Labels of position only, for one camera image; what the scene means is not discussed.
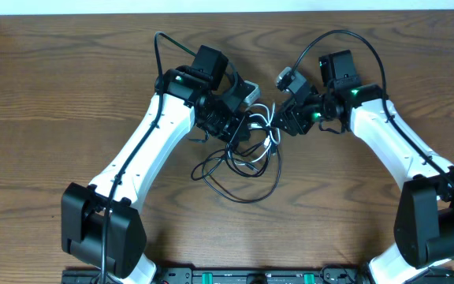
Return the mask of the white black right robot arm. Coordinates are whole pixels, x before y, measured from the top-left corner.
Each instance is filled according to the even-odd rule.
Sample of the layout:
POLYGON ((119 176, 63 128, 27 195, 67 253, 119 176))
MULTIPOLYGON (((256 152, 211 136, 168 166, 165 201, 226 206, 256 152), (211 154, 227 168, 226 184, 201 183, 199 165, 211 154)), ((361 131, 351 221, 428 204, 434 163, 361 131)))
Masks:
POLYGON ((319 59, 326 92, 298 71, 284 68, 277 88, 290 95, 273 124, 291 136, 338 120, 342 133, 362 140, 400 188, 395 242, 373 258, 360 283, 408 283, 454 279, 454 165, 431 149, 397 113, 377 84, 362 84, 349 50, 319 59))

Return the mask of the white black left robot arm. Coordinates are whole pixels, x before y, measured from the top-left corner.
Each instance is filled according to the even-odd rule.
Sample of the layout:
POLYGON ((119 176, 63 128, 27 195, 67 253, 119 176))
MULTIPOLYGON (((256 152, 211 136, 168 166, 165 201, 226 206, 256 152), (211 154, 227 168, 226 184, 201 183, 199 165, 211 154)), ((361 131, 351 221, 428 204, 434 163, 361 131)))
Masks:
POLYGON ((89 185, 72 183, 63 193, 61 246, 99 268, 93 283, 152 281, 157 267, 144 254, 140 214, 158 172, 193 127, 226 143, 247 130, 239 107, 259 97, 259 86, 233 72, 230 88, 215 95, 230 65, 221 51, 201 46, 191 65, 161 71, 143 120, 117 156, 89 185))

